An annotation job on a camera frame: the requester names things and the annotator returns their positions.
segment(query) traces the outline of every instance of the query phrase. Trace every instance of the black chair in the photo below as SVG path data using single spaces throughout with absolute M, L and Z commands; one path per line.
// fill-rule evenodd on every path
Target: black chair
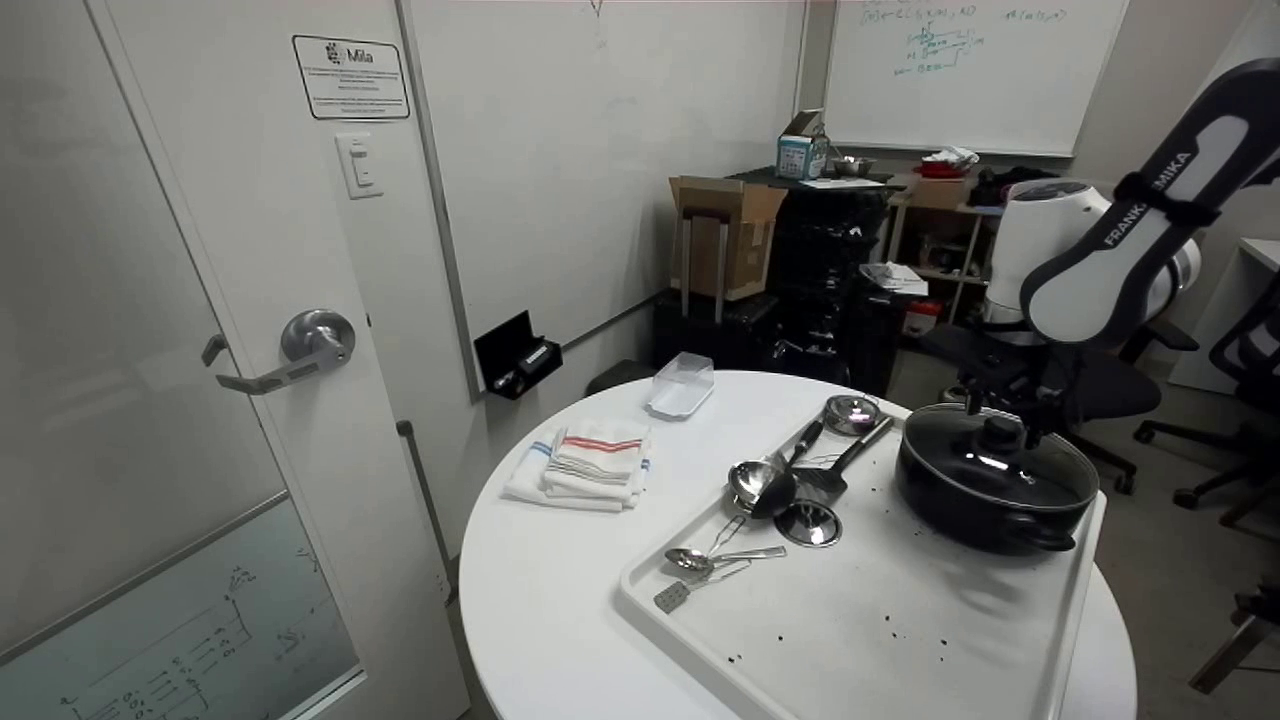
M 1225 338 L 1212 345 L 1208 358 L 1235 378 L 1235 395 L 1250 407 L 1280 411 L 1280 277 L 1268 285 L 1268 291 L 1240 314 L 1235 329 L 1228 329 Z M 1263 435 L 1246 422 L 1228 432 L 1208 429 L 1183 429 L 1183 422 L 1160 422 L 1143 420 L 1133 432 L 1141 442 L 1153 442 L 1155 435 L 1178 435 L 1190 442 L 1228 447 L 1240 454 L 1235 468 L 1208 475 L 1202 485 L 1172 493 L 1178 508 L 1195 508 L 1208 493 L 1228 485 L 1263 485 L 1280 473 L 1280 435 Z
M 1246 658 L 1246 651 L 1257 651 L 1280 629 L 1280 579 L 1261 579 L 1261 591 L 1240 591 L 1232 623 L 1232 638 L 1220 642 L 1190 674 L 1201 697 L 1214 690 L 1214 682 L 1225 682 Z

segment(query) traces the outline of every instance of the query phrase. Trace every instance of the white label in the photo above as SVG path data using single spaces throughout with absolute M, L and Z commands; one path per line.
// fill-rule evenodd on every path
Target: white label
M 396 45 L 290 36 L 290 53 L 317 119 L 409 117 Z

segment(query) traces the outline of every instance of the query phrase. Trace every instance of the kitchen utensil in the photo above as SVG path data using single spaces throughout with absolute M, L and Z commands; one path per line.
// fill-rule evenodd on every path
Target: kitchen utensil
M 879 422 L 852 441 L 830 468 L 792 468 L 792 500 L 772 515 L 772 528 L 806 546 L 841 541 L 844 522 L 830 502 L 847 493 L 844 468 L 864 454 L 889 429 L 893 420 L 879 417 Z
M 747 546 L 747 550 L 725 550 L 725 557 L 700 557 L 700 550 L 688 550 L 688 546 L 668 546 L 668 559 L 672 559 L 674 567 L 680 567 L 680 565 L 688 565 L 688 567 L 680 567 L 680 579 L 668 582 L 668 586 L 658 586 L 658 591 L 653 595 L 653 602 L 672 615 L 680 602 L 688 602 L 688 595 L 692 595 L 697 586 L 720 582 L 720 579 L 750 567 L 750 559 L 760 559 L 760 557 L 785 557 L 785 550 L 786 550 L 785 545 L 776 545 L 776 546 Z
M 785 447 L 776 447 L 762 462 L 745 460 L 729 468 L 725 485 L 725 528 L 717 530 L 717 546 L 740 530 L 745 518 L 750 518 L 750 508 L 760 502 L 760 493 L 785 475 L 822 432 L 822 420 L 806 420 L 795 435 L 786 435 Z
M 864 435 L 879 422 L 879 402 L 867 395 L 830 395 L 822 402 L 822 429 L 841 435 Z
M 852 441 L 830 468 L 792 468 L 786 475 L 779 475 L 776 485 L 769 485 L 760 493 L 760 500 L 750 502 L 757 518 L 776 518 L 779 512 L 795 508 L 795 493 L 803 488 L 803 502 L 820 502 L 829 495 L 829 502 L 834 502 L 844 495 L 844 468 L 873 447 L 884 432 L 893 429 L 893 420 L 884 417 L 873 432 L 864 432 L 861 441 Z
M 1027 447 L 1018 417 L 964 402 L 911 411 L 900 478 L 918 518 L 989 550 L 1074 546 L 1072 530 L 1100 485 L 1063 435 Z
M 762 559 L 762 557 L 786 557 L 786 545 L 745 546 L 745 550 L 717 550 L 717 557 L 704 557 L 704 550 L 692 550 L 692 546 L 668 546 L 665 557 L 668 557 L 668 565 L 674 565 L 674 567 L 688 570 L 688 576 L 713 576 L 713 570 L 725 567 L 725 565 L 745 565 L 745 559 Z

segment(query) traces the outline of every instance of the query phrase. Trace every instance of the door handle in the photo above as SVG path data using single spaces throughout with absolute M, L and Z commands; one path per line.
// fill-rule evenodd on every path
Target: door handle
M 222 347 L 228 338 L 211 336 L 201 358 L 211 365 Z M 356 329 L 339 310 L 308 308 L 284 324 L 281 350 L 286 365 L 273 367 L 269 375 L 217 375 L 217 383 L 244 395 L 263 395 L 290 378 L 339 367 L 356 350 Z

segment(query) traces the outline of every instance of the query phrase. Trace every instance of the silver ladle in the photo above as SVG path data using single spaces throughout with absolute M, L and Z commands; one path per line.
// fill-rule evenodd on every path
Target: silver ladle
M 692 550 L 692 546 L 668 546 L 665 557 L 668 557 L 668 565 L 674 565 L 674 567 L 688 570 L 688 576 L 713 576 L 713 570 L 725 567 L 725 565 L 745 565 L 745 559 L 762 559 L 762 557 L 786 557 L 786 545 L 745 546 L 745 550 L 717 550 L 717 557 L 704 557 L 704 550 Z

